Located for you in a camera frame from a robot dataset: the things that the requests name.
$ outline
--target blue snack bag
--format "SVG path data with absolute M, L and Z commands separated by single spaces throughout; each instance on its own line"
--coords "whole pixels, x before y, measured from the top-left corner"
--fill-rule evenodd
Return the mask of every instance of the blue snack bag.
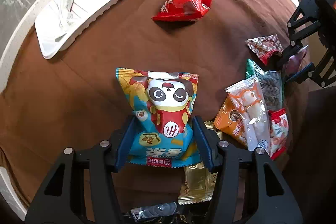
M 182 167 L 201 161 L 188 119 L 198 75 L 117 68 L 116 77 L 143 131 L 135 135 L 128 162 Z

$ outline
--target gold wrapper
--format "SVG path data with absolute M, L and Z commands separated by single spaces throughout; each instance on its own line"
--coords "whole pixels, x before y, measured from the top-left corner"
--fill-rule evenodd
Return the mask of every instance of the gold wrapper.
M 216 131 L 222 139 L 223 132 L 219 131 L 213 122 L 204 122 L 208 129 Z M 209 201 L 215 188 L 217 173 L 211 174 L 202 162 L 197 165 L 184 167 L 185 182 L 178 197 L 179 204 L 191 204 Z

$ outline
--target clear plastic package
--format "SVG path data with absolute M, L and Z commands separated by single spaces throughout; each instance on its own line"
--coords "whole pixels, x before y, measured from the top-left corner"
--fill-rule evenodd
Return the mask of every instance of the clear plastic package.
M 131 209 L 130 215 L 135 222 L 142 222 L 156 217 L 170 216 L 175 213 L 177 204 L 175 202 L 163 203 L 155 206 L 145 206 Z
M 269 122 L 258 77 L 242 80 L 228 87 L 226 92 L 243 120 L 248 150 L 262 147 L 268 152 Z
M 283 104 L 283 87 L 279 71 L 263 71 L 253 60 L 246 62 L 246 78 L 257 75 L 265 98 L 266 109 L 277 111 Z

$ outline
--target brown tablecloth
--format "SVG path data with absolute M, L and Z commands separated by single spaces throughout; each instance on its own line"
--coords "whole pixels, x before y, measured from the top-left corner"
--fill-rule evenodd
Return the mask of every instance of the brown tablecloth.
M 0 96 L 0 165 L 27 205 L 65 147 L 91 147 L 131 113 L 116 67 L 199 74 L 193 115 L 207 121 L 224 89 L 245 78 L 246 59 L 257 60 L 246 39 L 277 34 L 284 48 L 289 43 L 290 0 L 214 0 L 198 22 L 153 22 L 164 2 L 119 1 L 51 60 L 41 55 L 35 30 L 26 37 Z M 307 93 L 304 84 L 286 86 L 294 138 Z M 126 210 L 175 200 L 183 179 L 181 168 L 127 165 L 115 186 Z

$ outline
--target panda cartoon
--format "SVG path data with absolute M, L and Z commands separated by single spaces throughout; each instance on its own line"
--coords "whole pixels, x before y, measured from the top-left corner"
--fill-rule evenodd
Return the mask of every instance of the panda cartoon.
M 156 130 L 167 138 L 184 133 L 191 113 L 190 101 L 194 95 L 192 82 L 180 79 L 178 73 L 159 72 L 135 76 L 132 81 L 141 82 L 146 89 L 149 98 L 147 107 Z

